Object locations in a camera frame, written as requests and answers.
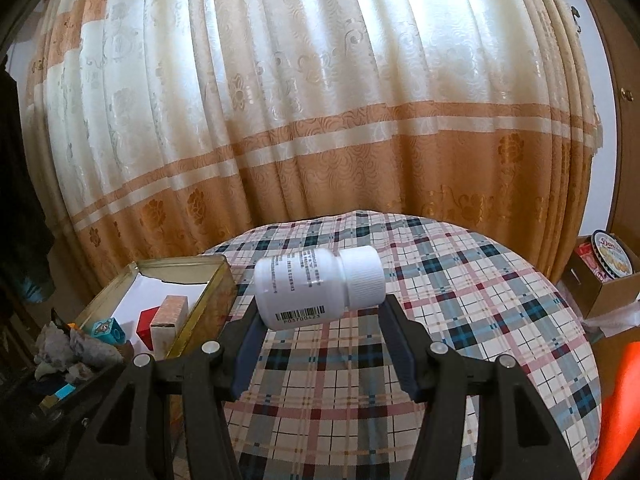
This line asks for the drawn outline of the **grey patterned cloth pouch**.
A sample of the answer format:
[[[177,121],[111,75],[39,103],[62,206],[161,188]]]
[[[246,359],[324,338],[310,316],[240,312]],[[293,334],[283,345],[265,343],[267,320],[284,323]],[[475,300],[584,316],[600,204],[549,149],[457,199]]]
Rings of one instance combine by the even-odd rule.
[[[62,373],[66,382],[78,385],[88,382],[107,367],[120,365],[124,358],[110,344],[53,322],[43,327],[36,339],[35,380]]]

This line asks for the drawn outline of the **red ice-cream toy brick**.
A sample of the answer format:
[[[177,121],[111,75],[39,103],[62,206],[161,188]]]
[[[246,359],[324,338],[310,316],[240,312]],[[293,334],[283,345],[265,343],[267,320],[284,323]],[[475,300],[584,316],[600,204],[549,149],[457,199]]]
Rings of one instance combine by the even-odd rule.
[[[144,344],[145,348],[150,351],[153,350],[151,324],[158,310],[160,310],[159,306],[142,310],[139,314],[138,324],[136,328],[136,333],[139,339],[142,341],[142,344]]]

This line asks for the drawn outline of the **tall beige patterned box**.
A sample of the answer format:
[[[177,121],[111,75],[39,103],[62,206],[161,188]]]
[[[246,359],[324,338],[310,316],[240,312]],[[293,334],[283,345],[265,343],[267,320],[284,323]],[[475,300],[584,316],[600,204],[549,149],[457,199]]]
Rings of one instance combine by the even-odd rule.
[[[166,358],[171,346],[179,336],[189,313],[187,296],[168,295],[153,318],[151,333],[154,358]]]

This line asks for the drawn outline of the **white pill bottle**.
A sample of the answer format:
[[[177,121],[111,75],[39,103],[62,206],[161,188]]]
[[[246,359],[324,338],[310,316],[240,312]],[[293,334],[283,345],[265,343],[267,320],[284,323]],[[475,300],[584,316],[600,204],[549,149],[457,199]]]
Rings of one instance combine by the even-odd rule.
[[[262,258],[254,267],[254,299],[270,330],[337,321],[350,311],[382,304],[385,274],[371,246],[306,248]]]

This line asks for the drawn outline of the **small teal toy brick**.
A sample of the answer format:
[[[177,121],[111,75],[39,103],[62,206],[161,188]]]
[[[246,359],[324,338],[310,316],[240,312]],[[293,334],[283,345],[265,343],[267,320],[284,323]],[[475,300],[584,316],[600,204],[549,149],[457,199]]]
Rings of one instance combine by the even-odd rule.
[[[112,346],[126,344],[127,337],[114,318],[96,321],[91,329],[91,336]]]

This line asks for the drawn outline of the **orange-red fabric object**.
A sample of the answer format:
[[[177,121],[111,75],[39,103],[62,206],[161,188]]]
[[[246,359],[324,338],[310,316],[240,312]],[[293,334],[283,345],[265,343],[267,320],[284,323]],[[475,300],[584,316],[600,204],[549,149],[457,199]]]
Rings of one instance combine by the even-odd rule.
[[[613,393],[605,399],[590,479],[639,478],[639,344],[628,344]]]

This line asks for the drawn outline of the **gold metal tin tray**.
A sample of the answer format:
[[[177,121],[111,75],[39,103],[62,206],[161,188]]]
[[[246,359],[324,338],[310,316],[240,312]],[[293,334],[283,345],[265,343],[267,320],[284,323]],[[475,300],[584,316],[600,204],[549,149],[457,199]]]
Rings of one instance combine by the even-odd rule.
[[[157,361],[187,356],[218,337],[236,297],[222,255],[129,263],[76,318],[89,335],[114,321],[135,354]]]

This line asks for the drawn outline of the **white paper tray liner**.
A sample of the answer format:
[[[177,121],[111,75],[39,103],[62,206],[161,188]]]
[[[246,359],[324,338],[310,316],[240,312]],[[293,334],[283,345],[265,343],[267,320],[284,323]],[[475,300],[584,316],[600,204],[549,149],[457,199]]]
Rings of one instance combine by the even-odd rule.
[[[134,354],[149,352],[137,334],[140,313],[159,307],[167,296],[185,296],[188,298],[188,312],[191,312],[205,287],[205,283],[178,284],[139,274],[117,304],[112,317],[127,335]]]

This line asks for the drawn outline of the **cardboard box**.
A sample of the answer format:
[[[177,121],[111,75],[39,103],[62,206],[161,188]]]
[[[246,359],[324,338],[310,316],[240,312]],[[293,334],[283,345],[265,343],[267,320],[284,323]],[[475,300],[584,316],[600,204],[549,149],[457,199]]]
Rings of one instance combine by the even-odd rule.
[[[639,256],[617,235],[613,237],[622,245],[630,258],[634,273],[626,278],[601,282],[587,263],[577,255],[577,248],[588,236],[577,239],[574,252],[565,266],[561,281],[566,286],[584,318],[596,318],[616,309],[628,307],[639,297]]]

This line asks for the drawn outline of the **cream and orange curtain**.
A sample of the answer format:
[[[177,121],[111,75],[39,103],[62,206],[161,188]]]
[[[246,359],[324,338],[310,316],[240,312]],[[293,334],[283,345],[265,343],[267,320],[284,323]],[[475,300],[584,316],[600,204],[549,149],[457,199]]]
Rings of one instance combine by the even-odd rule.
[[[556,280],[597,136],[565,0],[43,0],[24,119],[93,292],[356,209],[464,226]]]

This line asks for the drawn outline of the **brown wooden door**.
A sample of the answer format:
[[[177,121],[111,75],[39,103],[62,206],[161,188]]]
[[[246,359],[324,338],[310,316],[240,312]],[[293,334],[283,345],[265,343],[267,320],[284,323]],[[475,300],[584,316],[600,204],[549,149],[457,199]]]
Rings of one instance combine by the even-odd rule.
[[[582,48],[600,114],[584,230],[639,249],[639,19],[626,0],[585,0]]]

